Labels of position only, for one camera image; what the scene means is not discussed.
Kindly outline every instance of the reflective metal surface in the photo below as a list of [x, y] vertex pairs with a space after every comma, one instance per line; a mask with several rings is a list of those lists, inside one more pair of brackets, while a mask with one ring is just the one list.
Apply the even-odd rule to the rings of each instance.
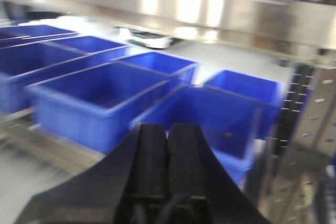
[[[335, 67], [336, 7], [289, 0], [9, 0]], [[319, 55], [319, 49], [328, 49]]]
[[274, 223], [309, 223], [310, 206], [336, 152], [336, 69], [317, 70], [291, 142], [274, 179], [269, 217]]

